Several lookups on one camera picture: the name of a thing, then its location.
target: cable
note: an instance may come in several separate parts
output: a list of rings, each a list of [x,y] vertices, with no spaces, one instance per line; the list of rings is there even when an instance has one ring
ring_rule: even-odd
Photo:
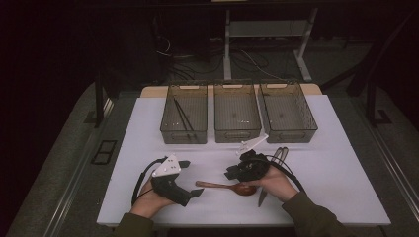
[[[275,157],[275,156],[267,155],[267,157],[271,157],[271,158],[274,158],[274,159],[276,159],[276,160],[279,160],[279,161],[281,162],[281,164],[279,164],[279,162],[278,162],[278,164],[279,164],[279,165],[285,165],[285,166],[287,167],[287,169],[290,171],[290,173],[292,173],[292,174],[293,174],[293,171],[292,171],[292,170],[290,169],[290,167],[286,164],[286,162],[282,161],[281,159],[279,159],[278,157]]]
[[[141,173],[141,175],[138,178],[138,181],[136,182],[135,188],[133,189],[133,193],[132,193],[132,198],[131,198],[131,204],[133,205],[135,203],[135,201],[139,198],[137,196],[139,188],[141,187],[142,181],[144,180],[145,175],[147,174],[147,171],[151,168],[151,166],[153,166],[154,164],[157,163],[163,163],[165,160],[167,159],[167,157],[161,158],[161,159],[157,159],[153,162],[151,162],[147,168],[145,168],[145,170]]]
[[[286,176],[288,176],[289,178],[290,178],[290,180],[292,180],[294,183],[295,183],[295,185],[298,187],[298,189],[301,191],[301,192],[304,192],[305,193],[305,190],[304,190],[304,187],[302,186],[302,184],[299,182],[299,180],[296,178],[296,176],[294,175],[294,174],[292,174],[292,173],[290,173],[288,170],[286,170],[284,167],[282,167],[281,165],[279,165],[278,163],[276,163],[276,162],[271,162],[271,161],[268,161],[268,160],[261,160],[261,159],[249,159],[249,161],[257,161],[257,162],[264,162],[264,163],[268,163],[268,164],[270,164],[270,165],[272,165],[272,166],[274,166],[275,168],[277,168],[278,170],[280,170],[280,171],[282,171]]]
[[[253,64],[256,66],[256,68],[258,68],[259,69],[259,71],[261,71],[261,72],[263,72],[263,73],[265,73],[266,75],[268,75],[268,76],[272,76],[272,77],[274,77],[274,78],[277,78],[277,79],[280,79],[280,80],[283,80],[282,78],[280,78],[280,77],[277,77],[277,76],[275,76],[275,75],[273,75],[273,74],[271,74],[271,73],[269,73],[269,72],[266,72],[266,71],[264,71],[262,68],[260,68],[259,67],[259,65],[253,60],[253,58],[247,53],[247,52],[245,52],[244,50],[240,50],[240,51],[242,51],[252,62],[253,62]]]
[[[144,192],[144,193],[142,193],[141,195],[139,195],[139,196],[137,197],[137,199],[139,199],[139,198],[143,197],[144,195],[146,195],[147,193],[150,193],[151,191],[153,191],[153,189],[149,189],[149,190],[147,190],[146,192]]]
[[[208,74],[208,73],[212,73],[212,72],[216,71],[219,68],[219,66],[221,65],[221,62],[222,62],[222,57],[219,59],[217,65],[214,69],[211,69],[209,71],[204,71],[204,72],[203,71],[197,71],[197,70],[193,69],[192,67],[181,64],[181,63],[175,63],[175,65],[185,67],[185,68],[189,69],[191,72],[194,72],[194,73],[197,73],[197,74]]]

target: black cable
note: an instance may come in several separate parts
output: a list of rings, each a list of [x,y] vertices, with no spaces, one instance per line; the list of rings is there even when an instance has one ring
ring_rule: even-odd
[[[219,68],[219,66],[221,65],[221,62],[222,62],[222,57],[219,59],[218,64],[216,65],[216,67],[214,69],[211,69],[209,71],[204,71],[204,72],[203,71],[197,71],[197,70],[193,69],[192,67],[187,66],[187,65],[184,65],[182,63],[175,63],[175,65],[179,65],[179,66],[185,67],[188,70],[190,70],[191,72],[194,72],[194,73],[197,73],[197,74],[208,74],[208,73],[212,73],[212,72],[216,71]]]
[[[178,75],[179,77],[181,77],[182,79],[184,79],[184,80],[189,80],[188,79],[188,77],[185,77],[184,75],[182,75],[181,73],[179,73],[179,72],[177,72],[176,70],[170,70],[170,68],[168,68],[167,69],[169,72],[171,72],[171,73],[173,73],[173,74],[175,74],[175,75]]]
[[[132,198],[131,198],[131,204],[132,205],[139,198],[139,196],[137,194],[138,194],[139,188],[141,188],[142,181],[144,180],[144,177],[147,174],[147,171],[151,168],[151,166],[153,166],[153,165],[155,165],[157,163],[163,163],[166,159],[167,159],[167,157],[164,157],[164,158],[157,159],[157,160],[151,162],[147,166],[147,168],[145,168],[145,170],[141,173],[141,175],[138,178],[138,181],[136,182],[135,189],[133,189]]]
[[[286,167],[287,167],[287,169],[290,171],[290,173],[292,173],[293,174],[293,171],[290,169],[290,167],[286,164],[286,162],[285,161],[282,161],[280,158],[278,158],[278,157],[275,157],[275,156],[271,156],[271,155],[267,155],[267,157],[271,157],[271,158],[274,158],[274,159],[276,159],[276,160],[279,160],[280,162],[281,162],[281,164],[279,164],[279,165],[285,165]]]
[[[294,174],[290,173],[284,167],[280,166],[278,163],[271,162],[271,161],[268,161],[268,160],[260,160],[260,159],[249,159],[249,161],[264,162],[264,163],[268,163],[268,164],[274,166],[275,168],[277,168],[278,170],[280,170],[281,172],[283,172],[288,178],[290,178],[290,180],[293,181],[293,183],[298,187],[298,189],[301,192],[304,192],[305,193],[305,189],[302,187],[302,184],[299,182],[299,180],[296,178],[296,176]]]
[[[143,197],[144,195],[146,195],[147,193],[150,193],[151,191],[153,191],[153,189],[149,189],[149,190],[147,190],[146,192],[144,192],[144,193],[142,193],[141,195],[139,195],[139,196],[137,197],[137,199],[139,199],[139,198]]]

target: black wire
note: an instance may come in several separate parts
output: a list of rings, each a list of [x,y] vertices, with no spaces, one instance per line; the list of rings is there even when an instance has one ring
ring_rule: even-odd
[[[271,155],[267,155],[267,157],[271,157],[271,158],[274,158],[274,159],[276,159],[276,160],[279,160],[279,161],[281,162],[281,164],[279,164],[279,165],[285,165],[285,166],[287,167],[287,169],[290,171],[290,173],[292,173],[292,174],[293,174],[293,171],[292,171],[292,170],[290,169],[290,167],[286,164],[286,162],[282,161],[280,158],[275,157],[275,156],[271,156]]]
[[[184,75],[182,75],[181,73],[179,73],[179,72],[177,72],[177,71],[174,71],[174,70],[170,70],[170,68],[168,68],[167,69],[169,72],[171,72],[171,73],[173,73],[173,74],[175,74],[175,75],[178,75],[179,77],[181,77],[182,79],[184,79],[184,80],[189,80],[187,77],[185,77]]]
[[[208,74],[208,73],[212,73],[212,72],[216,71],[219,68],[219,66],[221,65],[221,62],[222,62],[222,57],[219,59],[218,64],[216,65],[216,67],[214,69],[211,69],[210,71],[204,71],[204,72],[203,71],[197,71],[197,70],[193,69],[192,67],[184,65],[182,63],[175,63],[175,65],[185,67],[188,70],[190,70],[191,72],[194,72],[194,73],[197,73],[197,74]]]
[[[149,189],[149,190],[147,190],[146,192],[144,192],[144,193],[142,193],[141,195],[139,195],[139,196],[137,197],[137,199],[139,199],[139,198],[143,197],[144,195],[146,195],[147,193],[149,193],[149,192],[151,192],[151,191],[153,191],[153,189]]]
[[[272,166],[274,166],[275,168],[277,168],[278,170],[282,171],[286,176],[288,176],[294,184],[296,184],[296,186],[298,187],[298,189],[301,192],[305,193],[304,187],[302,186],[302,184],[299,182],[299,180],[296,178],[296,176],[292,173],[290,173],[288,170],[286,170],[284,167],[282,167],[281,165],[279,165],[276,162],[271,162],[268,160],[260,160],[260,159],[249,159],[249,161],[257,161],[257,162],[264,162],[264,163],[268,163]]]
[[[250,59],[249,59],[249,57],[245,54],[245,51],[243,50],[243,49],[232,49],[232,51],[238,51],[239,52],[239,55],[241,55],[241,56],[243,56],[244,58],[245,58],[245,60],[243,60],[243,59],[238,59],[238,60],[240,60],[240,61],[242,61],[242,62],[244,62],[244,63],[247,63],[247,64],[249,64],[249,65],[252,65],[252,66],[257,66],[257,67],[259,67],[259,68],[265,68],[265,67],[268,67],[269,66],[269,60],[266,58],[266,57],[264,57],[262,54],[260,54],[260,53],[256,53],[256,52],[253,52],[253,54],[255,54],[255,55],[257,55],[257,56],[259,56],[260,58],[262,58],[263,59],[263,61],[265,62],[265,64],[260,64],[259,62],[257,62],[253,57],[252,57],[252,59],[255,61],[255,63],[256,63],[256,65],[255,65],[255,63],[253,62],[253,61],[251,61]]]
[[[241,70],[243,70],[243,71],[247,71],[247,72],[253,72],[253,73],[256,73],[256,72],[259,72],[259,70],[249,70],[249,69],[247,69],[247,68],[244,68],[244,67],[242,67],[242,66],[240,66],[238,63],[237,63],[237,61],[236,61],[236,57],[234,57],[232,54],[230,55],[230,60],[234,63],[234,65],[236,65],[238,68],[240,68]]]
[[[179,69],[179,68],[176,68],[176,67],[171,67],[171,69],[173,69],[173,70],[175,70],[176,72],[178,72],[178,73],[182,73],[183,75],[185,75],[186,77],[188,77],[189,79],[191,79],[191,80],[195,80],[195,73],[194,72],[192,72],[193,73],[193,75],[190,75],[187,71],[189,71],[189,70],[182,70],[182,69]]]
[[[133,205],[135,203],[135,201],[138,199],[138,191],[139,188],[141,187],[142,181],[144,180],[145,175],[147,174],[147,171],[151,168],[151,166],[153,166],[154,164],[157,163],[163,163],[165,160],[167,159],[167,157],[161,158],[161,159],[157,159],[153,162],[151,162],[147,168],[145,168],[145,170],[141,173],[141,175],[138,178],[138,181],[136,182],[135,188],[133,189],[133,193],[132,193],[132,198],[131,198],[131,204]]]

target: sleeve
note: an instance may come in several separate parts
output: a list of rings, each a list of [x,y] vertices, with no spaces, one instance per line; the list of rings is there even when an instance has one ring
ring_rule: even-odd
[[[327,208],[314,204],[307,194],[299,193],[283,204],[295,224],[298,236],[355,236]]]
[[[154,222],[148,218],[126,213],[110,237],[149,237],[153,231]]]

